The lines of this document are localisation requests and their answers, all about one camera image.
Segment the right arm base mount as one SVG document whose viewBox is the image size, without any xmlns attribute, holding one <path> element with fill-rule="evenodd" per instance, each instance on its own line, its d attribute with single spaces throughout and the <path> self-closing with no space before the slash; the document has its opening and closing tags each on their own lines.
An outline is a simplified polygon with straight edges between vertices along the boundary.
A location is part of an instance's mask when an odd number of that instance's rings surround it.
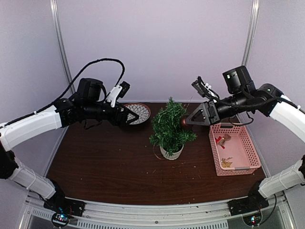
<svg viewBox="0 0 305 229">
<path fill-rule="evenodd" d="M 269 206 L 267 200 L 257 200 L 254 198 L 233 199 L 227 202 L 231 216 L 258 211 Z"/>
</svg>

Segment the gold star ornament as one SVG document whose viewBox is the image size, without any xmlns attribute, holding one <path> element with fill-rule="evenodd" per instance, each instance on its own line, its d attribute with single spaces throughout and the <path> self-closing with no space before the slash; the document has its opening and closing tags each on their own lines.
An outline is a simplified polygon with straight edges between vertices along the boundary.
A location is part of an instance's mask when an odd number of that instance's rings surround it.
<svg viewBox="0 0 305 229">
<path fill-rule="evenodd" d="M 222 160 L 221 161 L 221 167 L 222 168 L 230 168 L 232 165 L 232 162 L 228 161 L 228 160 Z"/>
</svg>

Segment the left aluminium frame post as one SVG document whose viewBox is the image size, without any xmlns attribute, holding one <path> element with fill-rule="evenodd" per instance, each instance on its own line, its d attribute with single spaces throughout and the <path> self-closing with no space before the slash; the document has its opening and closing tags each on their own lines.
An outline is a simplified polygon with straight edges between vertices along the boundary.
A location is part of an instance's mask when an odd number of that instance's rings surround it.
<svg viewBox="0 0 305 229">
<path fill-rule="evenodd" d="M 68 64 L 68 58 L 66 55 L 66 50 L 64 47 L 64 40 L 61 31 L 61 23 L 58 11 L 58 3 L 56 0 L 50 0 L 50 7 L 51 7 L 51 15 L 55 27 L 55 33 L 57 37 L 57 43 L 60 52 L 60 59 L 64 70 L 64 76 L 67 80 L 68 85 L 72 82 L 72 75 Z"/>
</svg>

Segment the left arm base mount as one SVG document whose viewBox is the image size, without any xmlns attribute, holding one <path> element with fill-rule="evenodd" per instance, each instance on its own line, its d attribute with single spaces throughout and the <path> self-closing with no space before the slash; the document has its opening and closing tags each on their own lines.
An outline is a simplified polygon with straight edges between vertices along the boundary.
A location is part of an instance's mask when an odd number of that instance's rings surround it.
<svg viewBox="0 0 305 229">
<path fill-rule="evenodd" d="M 43 207 L 68 216 L 81 217 L 84 212 L 85 202 L 66 198 L 63 203 L 54 204 L 47 200 L 44 202 Z"/>
</svg>

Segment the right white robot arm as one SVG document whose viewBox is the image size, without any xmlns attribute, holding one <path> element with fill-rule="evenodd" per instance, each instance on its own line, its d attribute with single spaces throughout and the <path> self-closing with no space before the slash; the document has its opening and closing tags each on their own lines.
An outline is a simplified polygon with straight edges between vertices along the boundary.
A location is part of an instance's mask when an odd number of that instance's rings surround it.
<svg viewBox="0 0 305 229">
<path fill-rule="evenodd" d="M 223 99 L 200 76 L 192 82 L 192 87 L 198 94 L 208 100 L 185 118 L 185 125 L 213 126 L 222 119 L 244 112 L 258 111 L 282 126 L 283 133 L 274 133 L 277 139 L 271 140 L 271 143 L 279 143 L 290 150 L 295 147 L 285 140 L 285 137 L 295 137 L 294 143 L 305 141 L 305 112 L 280 89 L 270 83 L 256 87 L 244 65 L 224 72 L 223 78 L 230 94 Z M 244 206 L 247 210 L 253 211 L 264 199 L 304 184 L 305 159 L 302 157 L 291 166 L 254 184 L 244 200 Z"/>
</svg>

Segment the small green christmas tree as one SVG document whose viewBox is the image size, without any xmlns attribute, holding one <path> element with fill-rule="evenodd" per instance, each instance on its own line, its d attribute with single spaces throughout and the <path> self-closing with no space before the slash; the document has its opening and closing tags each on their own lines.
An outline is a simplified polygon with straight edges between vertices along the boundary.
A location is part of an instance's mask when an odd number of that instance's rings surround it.
<svg viewBox="0 0 305 229">
<path fill-rule="evenodd" d="M 150 143 L 158 146 L 167 160 L 178 159 L 185 143 L 197 138 L 193 130 L 181 127 L 180 121 L 184 115 L 186 108 L 169 97 L 166 107 L 161 108 L 151 121 L 153 134 L 149 138 Z"/>
</svg>

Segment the red bauble ornament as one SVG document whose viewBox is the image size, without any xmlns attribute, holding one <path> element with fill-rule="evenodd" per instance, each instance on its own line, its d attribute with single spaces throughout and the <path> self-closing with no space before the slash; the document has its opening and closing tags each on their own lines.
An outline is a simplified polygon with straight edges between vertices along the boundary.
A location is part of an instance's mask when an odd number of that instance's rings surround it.
<svg viewBox="0 0 305 229">
<path fill-rule="evenodd" d="M 188 115 L 184 115 L 184 116 L 181 117 L 180 125 L 181 125 L 181 128 L 186 129 L 186 130 L 190 130 L 190 129 L 192 129 L 193 126 L 186 123 L 187 117 L 188 117 Z"/>
</svg>

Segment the pink plastic basket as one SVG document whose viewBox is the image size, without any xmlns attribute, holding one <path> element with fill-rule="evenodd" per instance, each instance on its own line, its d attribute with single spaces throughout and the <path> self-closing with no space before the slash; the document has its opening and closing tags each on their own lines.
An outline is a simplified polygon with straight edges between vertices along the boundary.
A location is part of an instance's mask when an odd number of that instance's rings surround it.
<svg viewBox="0 0 305 229">
<path fill-rule="evenodd" d="M 215 137 L 229 134 L 232 139 L 225 143 L 225 149 L 216 145 Z M 261 162 L 245 126 L 218 123 L 210 126 L 209 139 L 213 153 L 216 175 L 248 175 L 261 167 Z M 232 162 L 230 168 L 222 168 L 221 161 Z"/>
</svg>

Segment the aluminium frame post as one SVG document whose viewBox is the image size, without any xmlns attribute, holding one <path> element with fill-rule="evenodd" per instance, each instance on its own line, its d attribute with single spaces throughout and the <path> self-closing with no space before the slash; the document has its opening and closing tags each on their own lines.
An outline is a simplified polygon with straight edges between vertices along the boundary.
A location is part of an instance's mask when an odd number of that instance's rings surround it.
<svg viewBox="0 0 305 229">
<path fill-rule="evenodd" d="M 66 50 L 64 47 L 64 40 L 61 31 L 61 23 L 58 11 L 58 3 L 56 0 L 50 0 L 50 7 L 51 7 L 51 15 L 55 27 L 55 33 L 57 37 L 57 43 L 60 52 L 60 59 L 64 70 L 64 76 L 67 80 L 68 85 L 72 82 L 72 75 L 68 64 L 68 58 L 66 55 Z"/>
<path fill-rule="evenodd" d="M 246 100 L 250 101 L 254 99 L 251 93 L 254 92 L 256 88 L 247 70 L 247 65 L 250 59 L 251 49 L 254 43 L 254 37 L 258 23 L 259 3 L 259 0 L 252 1 L 252 9 L 250 14 L 244 53 L 242 57 L 242 64 L 241 66 L 235 68 L 238 79 L 238 94 L 242 95 Z"/>
</svg>

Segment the patterned ceramic plate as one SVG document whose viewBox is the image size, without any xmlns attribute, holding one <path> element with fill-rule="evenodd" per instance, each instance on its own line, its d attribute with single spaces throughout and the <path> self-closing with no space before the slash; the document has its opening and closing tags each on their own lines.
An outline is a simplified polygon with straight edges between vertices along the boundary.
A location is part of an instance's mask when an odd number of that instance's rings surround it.
<svg viewBox="0 0 305 229">
<path fill-rule="evenodd" d="M 125 104 L 125 106 L 131 110 L 132 112 L 136 113 L 139 118 L 133 122 L 130 123 L 130 125 L 139 125 L 144 122 L 146 122 L 150 116 L 151 116 L 151 111 L 149 107 L 145 104 L 142 103 L 129 103 Z"/>
</svg>

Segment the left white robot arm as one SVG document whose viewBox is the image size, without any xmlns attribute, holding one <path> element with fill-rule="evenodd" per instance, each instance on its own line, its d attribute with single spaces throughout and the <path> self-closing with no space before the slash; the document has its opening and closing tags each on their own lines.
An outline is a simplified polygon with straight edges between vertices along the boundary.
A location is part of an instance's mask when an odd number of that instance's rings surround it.
<svg viewBox="0 0 305 229">
<path fill-rule="evenodd" d="M 102 81 L 82 78 L 77 91 L 69 98 L 60 97 L 41 111 L 35 111 L 17 121 L 0 125 L 0 177 L 39 194 L 58 212 L 69 204 L 56 182 L 35 173 L 16 158 L 13 148 L 31 138 L 51 130 L 68 127 L 76 122 L 106 120 L 113 126 L 124 126 L 139 116 L 117 102 L 128 92 L 130 85 L 122 82 L 107 93 Z"/>
</svg>

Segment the red burlap bow ornament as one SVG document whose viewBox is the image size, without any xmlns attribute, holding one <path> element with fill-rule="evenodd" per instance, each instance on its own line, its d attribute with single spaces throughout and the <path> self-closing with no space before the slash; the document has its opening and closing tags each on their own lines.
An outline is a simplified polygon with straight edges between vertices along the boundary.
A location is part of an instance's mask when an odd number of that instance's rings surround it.
<svg viewBox="0 0 305 229">
<path fill-rule="evenodd" d="M 215 137 L 214 139 L 217 146 L 221 147 L 222 149 L 225 149 L 225 143 L 227 141 L 230 141 L 232 137 L 229 134 L 224 134 L 223 136 L 218 136 Z"/>
</svg>

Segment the right aluminium frame post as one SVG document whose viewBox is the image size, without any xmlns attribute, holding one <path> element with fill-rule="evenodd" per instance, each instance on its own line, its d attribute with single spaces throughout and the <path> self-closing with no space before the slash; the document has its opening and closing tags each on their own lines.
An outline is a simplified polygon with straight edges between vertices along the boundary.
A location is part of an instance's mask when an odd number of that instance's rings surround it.
<svg viewBox="0 0 305 229">
<path fill-rule="evenodd" d="M 235 68 L 238 79 L 238 94 L 242 95 L 246 100 L 250 101 L 254 99 L 251 93 L 254 92 L 256 88 L 247 70 L 247 65 L 250 59 L 251 49 L 254 43 L 254 37 L 258 23 L 259 3 L 259 0 L 252 1 L 252 9 L 250 14 L 244 53 L 242 57 L 242 64 L 241 66 Z"/>
</svg>

